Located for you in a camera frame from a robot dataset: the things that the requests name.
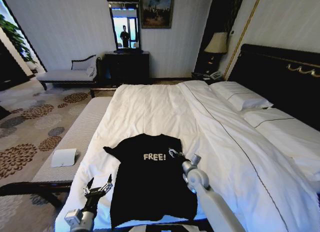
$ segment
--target robotic hand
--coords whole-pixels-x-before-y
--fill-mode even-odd
[[[98,202],[113,186],[111,174],[107,183],[102,187],[91,189],[93,181],[94,178],[83,188],[84,196],[87,199],[84,208],[70,210],[64,217],[64,220],[70,225],[70,232],[90,232],[93,230]]]
[[[200,160],[199,155],[193,154],[191,161],[182,163],[183,178],[188,188],[196,193],[212,229],[216,232],[245,232],[222,196],[210,187],[207,174],[198,169]]]

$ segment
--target patterned carpet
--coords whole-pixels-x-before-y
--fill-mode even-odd
[[[12,114],[0,120],[0,186],[31,181],[90,99],[88,87],[44,91],[35,79],[1,91]],[[35,194],[0,197],[0,231],[51,232],[57,213]]]

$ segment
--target mirror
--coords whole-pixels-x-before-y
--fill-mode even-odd
[[[107,0],[117,52],[141,50],[139,0]]]

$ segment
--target black headboard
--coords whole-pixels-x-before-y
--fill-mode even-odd
[[[320,53],[243,44],[228,80],[320,131]]]

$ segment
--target pillow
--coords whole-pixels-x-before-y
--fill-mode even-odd
[[[229,101],[237,111],[273,106],[267,99],[233,81],[222,81],[210,85],[211,89]]]
[[[72,70],[75,71],[85,71],[87,68],[89,68],[92,64],[93,61],[96,61],[96,55],[84,60],[84,61],[72,61]]]
[[[247,112],[244,119],[292,158],[307,179],[320,182],[319,131],[276,108]]]
[[[92,61],[91,61],[91,65],[86,69],[86,71],[85,71],[85,73],[89,76],[89,77],[91,77],[91,76],[93,76],[94,75],[94,73],[95,73],[95,69],[96,69],[96,65],[95,65],[95,63],[96,63],[96,60],[95,60],[95,58],[96,58],[96,56],[94,56],[94,57],[92,57],[93,59],[92,59]]]

